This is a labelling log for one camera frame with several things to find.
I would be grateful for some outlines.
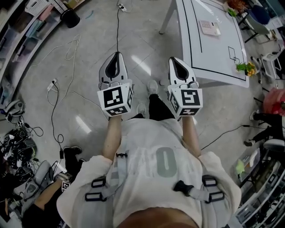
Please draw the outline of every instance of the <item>black trash can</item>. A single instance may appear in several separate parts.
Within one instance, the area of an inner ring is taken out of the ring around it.
[[[61,14],[61,20],[67,25],[68,28],[73,28],[80,22],[80,17],[73,9],[68,9]]]

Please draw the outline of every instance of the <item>white table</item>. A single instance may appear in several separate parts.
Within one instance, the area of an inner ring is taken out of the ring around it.
[[[235,71],[235,64],[246,62],[244,43],[235,18],[228,18],[222,3],[215,0],[172,0],[159,31],[164,34],[168,21],[177,10],[183,60],[196,77],[212,80],[202,87],[237,85],[248,88],[248,77]],[[199,20],[218,23],[221,35],[202,32]]]

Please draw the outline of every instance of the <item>pink bag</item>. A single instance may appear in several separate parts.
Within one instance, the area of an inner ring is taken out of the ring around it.
[[[281,102],[285,102],[285,90],[278,90],[276,88],[273,88],[265,96],[265,99],[263,101],[264,113],[279,114],[281,116],[285,116],[285,110],[281,109],[281,107],[278,110],[272,110],[273,106],[276,107]]]

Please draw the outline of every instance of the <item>marker cube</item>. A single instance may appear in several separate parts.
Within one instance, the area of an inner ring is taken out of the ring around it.
[[[170,85],[169,101],[177,116],[195,116],[203,107],[202,89],[180,88]]]
[[[98,91],[102,111],[109,117],[129,113],[133,100],[131,83]]]

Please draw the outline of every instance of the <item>floor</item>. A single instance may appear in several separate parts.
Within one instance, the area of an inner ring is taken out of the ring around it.
[[[122,0],[130,8],[130,0]],[[139,102],[148,103],[147,82],[159,80],[168,74],[167,61],[171,56],[181,57],[180,38],[176,15],[173,15],[167,32],[159,35],[159,28],[169,7],[170,0],[133,0],[131,13],[120,12],[119,51],[123,53],[129,78],[134,83],[134,101],[131,114],[135,115]],[[87,0],[77,10],[81,17],[80,24],[68,29],[64,24],[50,35],[42,45],[31,65],[39,63],[54,47],[72,41],[77,34],[81,40],[75,59],[74,81],[70,90],[99,103],[98,72],[105,59],[116,51],[117,10],[115,0]],[[51,114],[53,107],[46,100],[47,87],[56,78],[60,90],[66,90],[72,78],[72,60],[65,60],[69,46],[55,49],[40,65],[30,68],[21,86],[19,94],[26,102],[24,118],[31,126],[40,126],[43,137],[34,136],[38,147],[38,158],[53,163],[59,160],[59,145],[53,138]],[[248,56],[258,57],[276,49],[274,43],[258,45],[255,40],[246,44]],[[160,88],[160,94],[167,105],[170,103]],[[196,116],[196,125],[201,147],[209,144],[223,132],[249,124],[248,116],[258,105],[253,97],[262,98],[262,89],[257,77],[250,79],[248,89],[228,85],[203,89],[204,107]],[[56,93],[49,93],[50,102],[54,103]],[[54,111],[55,135],[63,134],[65,145],[78,145],[83,148],[81,157],[89,159],[99,155],[105,138],[107,120],[100,109],[69,93]],[[243,141],[253,136],[258,129],[240,128],[225,134],[205,151],[215,152],[222,161],[225,170],[234,177],[233,165],[244,152],[252,151],[243,145]]]

